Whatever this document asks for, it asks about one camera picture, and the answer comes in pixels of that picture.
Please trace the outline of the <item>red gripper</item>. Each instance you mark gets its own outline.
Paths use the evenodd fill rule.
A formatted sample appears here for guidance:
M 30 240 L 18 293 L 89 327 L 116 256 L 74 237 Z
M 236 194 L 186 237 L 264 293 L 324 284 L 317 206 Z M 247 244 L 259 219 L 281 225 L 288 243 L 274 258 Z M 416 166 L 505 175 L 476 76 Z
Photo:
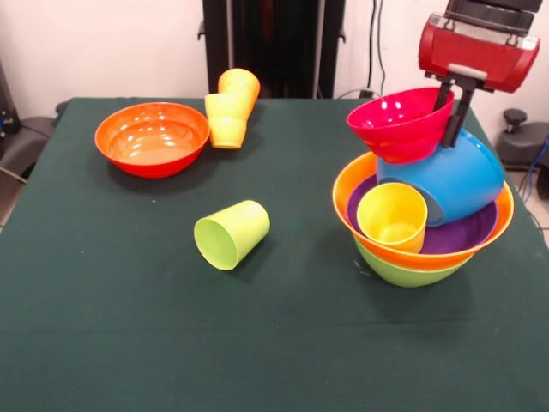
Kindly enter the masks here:
M 499 32 L 433 14 L 419 42 L 419 67 L 433 75 L 460 75 L 483 83 L 483 88 L 515 92 L 524 82 L 540 51 L 540 39 L 532 35 Z M 453 85 L 443 79 L 433 111 L 446 104 Z M 443 147 L 454 147 L 467 115 L 474 88 L 462 87 L 462 96 L 450 116 Z

